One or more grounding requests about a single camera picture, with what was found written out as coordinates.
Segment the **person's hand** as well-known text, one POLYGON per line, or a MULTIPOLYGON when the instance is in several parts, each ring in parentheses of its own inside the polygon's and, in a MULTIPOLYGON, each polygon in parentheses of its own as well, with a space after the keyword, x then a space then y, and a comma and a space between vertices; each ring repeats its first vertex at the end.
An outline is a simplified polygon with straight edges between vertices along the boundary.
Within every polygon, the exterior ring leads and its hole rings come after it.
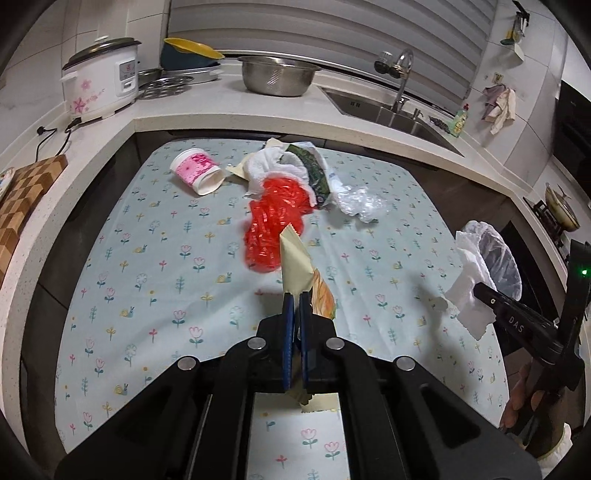
MULTIPOLYGON (((528 363, 523 365, 519 370, 519 379, 511 390, 510 398, 500 420, 499 428, 503 431, 512 428, 516 424, 519 412, 529 398, 526 392, 526 385, 530 376, 531 367, 532 363, 528 363)), ((530 406, 533 410, 538 408, 544 396, 545 392, 542 390, 538 390, 532 394, 529 399, 530 406)))

